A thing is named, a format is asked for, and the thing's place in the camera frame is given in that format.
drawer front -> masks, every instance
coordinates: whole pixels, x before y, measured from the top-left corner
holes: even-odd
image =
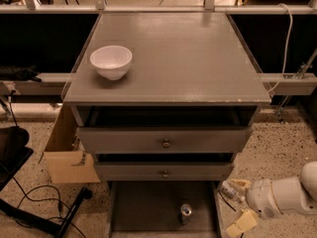
[[[95,163],[101,180],[224,180],[233,164]]]
[[[78,128],[89,153],[240,153],[252,128],[221,130],[147,130]]]

black office chair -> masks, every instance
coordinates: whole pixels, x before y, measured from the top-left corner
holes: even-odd
[[[20,127],[16,126],[0,129],[0,191],[33,154],[32,149],[25,147],[28,141],[28,132]],[[14,152],[11,156],[7,155],[8,152],[6,150],[8,149]],[[3,211],[7,216],[18,220],[23,224],[45,231],[53,235],[53,237],[63,237],[82,200],[91,197],[91,191],[83,187],[61,224],[53,223],[42,217],[14,207],[1,198],[0,211]]]

black stand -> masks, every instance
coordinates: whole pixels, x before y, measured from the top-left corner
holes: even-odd
[[[33,153],[33,150],[25,148],[24,152],[21,154],[22,159],[16,163],[14,168],[8,167],[9,174],[8,172],[6,173],[2,172],[0,168],[0,175],[1,175],[0,176],[0,182],[1,182],[0,190],[2,190],[2,188],[9,182],[12,176],[26,162],[26,160],[30,157],[32,153]],[[72,218],[74,217],[76,211],[78,210],[82,200],[89,199],[91,197],[92,197],[91,191],[83,187],[61,224],[53,223],[49,220],[43,219],[42,217],[36,216],[32,213],[13,207],[2,199],[0,199],[0,210],[3,211],[9,217],[13,217],[14,219],[17,219],[23,222],[24,224],[27,224],[28,226],[40,229],[44,232],[47,232],[53,235],[53,237],[59,238],[59,237],[63,237],[64,233],[66,232],[66,229],[71,223]]]

gray tabletop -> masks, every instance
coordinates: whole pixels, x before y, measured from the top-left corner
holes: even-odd
[[[110,45],[131,50],[117,81],[89,58]],[[104,13],[64,99],[68,103],[268,103],[269,96],[226,15]]]

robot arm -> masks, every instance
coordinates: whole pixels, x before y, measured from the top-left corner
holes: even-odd
[[[264,219],[283,213],[317,215],[317,162],[305,165],[300,179],[255,181],[247,190],[246,200]]]

